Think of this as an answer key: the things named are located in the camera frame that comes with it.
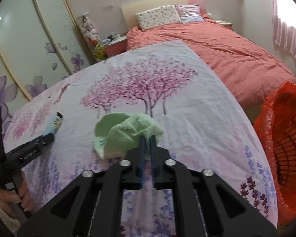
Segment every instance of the red laundry basket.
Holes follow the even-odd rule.
[[[286,82],[270,94],[254,129],[269,161],[277,196],[278,223],[296,217],[296,85]]]

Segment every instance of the human hand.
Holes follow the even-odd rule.
[[[10,217],[15,218],[15,214],[11,210],[9,206],[9,202],[19,203],[21,202],[21,206],[24,208],[24,211],[31,211],[34,209],[34,202],[31,199],[30,192],[27,188],[27,184],[25,181],[25,174],[21,171],[22,182],[18,189],[19,195],[0,188],[0,207],[4,212],[6,212]]]

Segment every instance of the window curtain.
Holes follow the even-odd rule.
[[[296,4],[293,0],[272,0],[274,43],[296,59]]]

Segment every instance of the floral pillowcase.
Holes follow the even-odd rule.
[[[204,19],[201,15],[200,5],[175,5],[176,10],[182,20],[182,23],[190,22],[203,22]]]
[[[142,31],[169,24],[182,23],[174,5],[166,5],[152,10],[140,12],[137,15]]]

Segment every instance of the plush toy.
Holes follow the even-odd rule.
[[[98,43],[94,47],[94,53],[93,53],[99,60],[105,60],[107,59],[107,56],[105,54],[103,45],[101,43]]]
[[[81,33],[82,34],[85,34],[88,30],[87,30],[87,28],[86,27],[80,27],[80,30],[81,30]]]
[[[95,29],[92,29],[91,31],[89,31],[86,35],[91,41],[99,41],[100,37],[98,35],[98,33],[96,32]]]
[[[93,28],[93,24],[86,15],[83,15],[82,21],[83,25],[80,27],[81,33],[83,34],[89,47],[93,48],[93,54],[101,61],[107,59],[103,45],[100,43],[99,34]]]
[[[93,29],[93,25],[90,21],[83,23],[83,25],[87,28],[88,31],[91,31]]]

